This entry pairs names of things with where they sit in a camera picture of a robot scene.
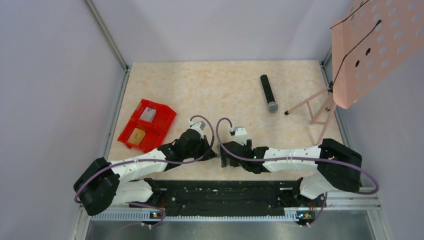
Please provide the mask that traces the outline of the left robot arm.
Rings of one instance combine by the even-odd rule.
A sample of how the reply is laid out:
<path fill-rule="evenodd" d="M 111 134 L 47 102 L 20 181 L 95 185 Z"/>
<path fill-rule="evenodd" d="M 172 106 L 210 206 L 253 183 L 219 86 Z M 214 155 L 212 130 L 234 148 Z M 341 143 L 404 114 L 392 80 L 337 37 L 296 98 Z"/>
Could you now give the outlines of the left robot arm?
<path fill-rule="evenodd" d="M 111 206 L 149 203 L 158 189 L 142 177 L 160 173 L 192 162 L 216 157 L 212 146 L 200 130 L 187 129 L 171 143 L 147 153 L 123 160 L 106 161 L 97 158 L 74 183 L 74 201 L 81 204 L 89 216 L 95 216 Z"/>

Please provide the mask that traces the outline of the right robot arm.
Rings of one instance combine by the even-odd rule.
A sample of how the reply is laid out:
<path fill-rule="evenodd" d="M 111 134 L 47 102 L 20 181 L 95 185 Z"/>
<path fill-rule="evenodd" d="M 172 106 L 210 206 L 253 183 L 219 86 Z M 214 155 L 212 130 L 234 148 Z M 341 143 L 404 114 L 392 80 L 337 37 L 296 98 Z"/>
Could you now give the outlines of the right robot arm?
<path fill-rule="evenodd" d="M 362 156 L 331 138 L 312 147 L 277 149 L 267 146 L 252 147 L 237 141 L 220 143 L 221 159 L 232 167 L 242 167 L 253 174 L 279 171 L 307 171 L 292 189 L 295 199 L 310 200 L 335 190 L 357 193 L 361 187 Z"/>

